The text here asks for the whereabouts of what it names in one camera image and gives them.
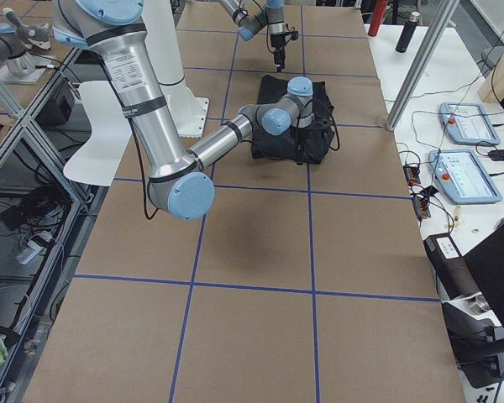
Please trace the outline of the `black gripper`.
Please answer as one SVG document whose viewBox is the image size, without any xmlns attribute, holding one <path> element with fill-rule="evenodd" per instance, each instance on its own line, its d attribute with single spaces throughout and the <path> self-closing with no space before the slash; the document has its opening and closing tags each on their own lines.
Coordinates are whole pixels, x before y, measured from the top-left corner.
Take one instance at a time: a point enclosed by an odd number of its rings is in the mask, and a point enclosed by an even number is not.
<svg viewBox="0 0 504 403">
<path fill-rule="evenodd" d="M 302 139 L 308 139 L 310 136 L 322 137 L 333 126 L 330 118 L 314 118 L 306 127 L 297 127 L 294 129 L 295 142 L 295 161 L 298 165 L 303 165 L 303 142 Z"/>
<path fill-rule="evenodd" d="M 280 72 L 281 68 L 285 67 L 285 48 L 286 34 L 284 32 L 270 34 L 270 47 L 273 52 L 273 60 L 276 66 L 276 71 Z"/>
</svg>

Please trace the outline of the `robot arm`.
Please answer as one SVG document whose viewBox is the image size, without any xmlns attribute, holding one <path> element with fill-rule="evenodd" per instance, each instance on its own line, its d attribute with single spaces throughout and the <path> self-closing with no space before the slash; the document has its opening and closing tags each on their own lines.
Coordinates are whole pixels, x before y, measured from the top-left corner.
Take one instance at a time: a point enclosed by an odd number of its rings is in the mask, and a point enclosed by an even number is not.
<svg viewBox="0 0 504 403">
<path fill-rule="evenodd" d="M 298 32 L 290 29 L 285 22 L 285 2 L 266 1 L 264 6 L 260 6 L 257 1 L 254 1 L 259 8 L 256 14 L 249 13 L 244 1 L 219 0 L 218 3 L 238 27 L 242 40 L 250 41 L 262 29 L 267 29 L 270 40 L 267 49 L 273 55 L 276 71 L 282 72 L 286 67 L 286 46 L 289 42 L 298 39 Z"/>
<path fill-rule="evenodd" d="M 54 35 L 97 54 L 133 131 L 137 153 L 150 161 L 142 174 L 144 202 L 184 221 L 204 216 L 215 190 L 204 170 L 251 134 L 287 145 L 286 160 L 319 163 L 339 148 L 330 103 L 304 76 L 286 83 L 276 102 L 249 104 L 216 132 L 185 149 L 181 137 L 206 113 L 207 102 L 187 88 L 167 1 L 56 1 Z"/>
</svg>

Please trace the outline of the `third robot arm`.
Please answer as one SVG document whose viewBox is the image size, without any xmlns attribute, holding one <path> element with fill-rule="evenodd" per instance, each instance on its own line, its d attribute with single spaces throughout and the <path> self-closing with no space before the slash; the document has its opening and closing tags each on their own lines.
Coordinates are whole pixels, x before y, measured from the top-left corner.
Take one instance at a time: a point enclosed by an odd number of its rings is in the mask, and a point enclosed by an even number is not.
<svg viewBox="0 0 504 403">
<path fill-rule="evenodd" d="M 12 8 L 4 8 L 6 23 L 0 23 L 0 79 L 9 84 L 33 85 L 43 75 L 45 63 L 38 68 L 34 47 L 49 50 L 50 24 L 25 24 Z"/>
</svg>

